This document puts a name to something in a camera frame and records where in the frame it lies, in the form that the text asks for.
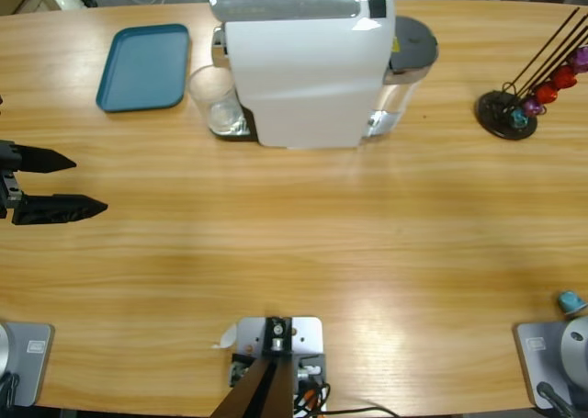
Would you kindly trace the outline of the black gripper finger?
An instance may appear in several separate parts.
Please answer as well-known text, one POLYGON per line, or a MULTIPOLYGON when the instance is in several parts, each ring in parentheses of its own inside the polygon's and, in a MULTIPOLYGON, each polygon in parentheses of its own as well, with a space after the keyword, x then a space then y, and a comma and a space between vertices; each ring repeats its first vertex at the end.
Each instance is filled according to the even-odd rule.
POLYGON ((41 225, 74 222, 92 218, 108 205, 85 195, 25 195, 14 209, 14 225, 41 225))
POLYGON ((52 149, 25 145, 16 145, 15 148, 21 159, 19 171, 48 174, 76 167, 76 162, 52 149))

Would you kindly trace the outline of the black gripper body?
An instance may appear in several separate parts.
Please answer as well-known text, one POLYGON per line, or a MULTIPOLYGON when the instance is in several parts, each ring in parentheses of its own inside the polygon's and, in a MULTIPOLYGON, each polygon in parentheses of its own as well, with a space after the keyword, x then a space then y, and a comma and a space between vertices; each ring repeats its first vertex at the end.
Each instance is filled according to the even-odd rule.
POLYGON ((15 172, 21 163, 21 155, 12 141, 1 141, 1 219, 9 209, 16 209, 21 201, 21 189, 15 172))

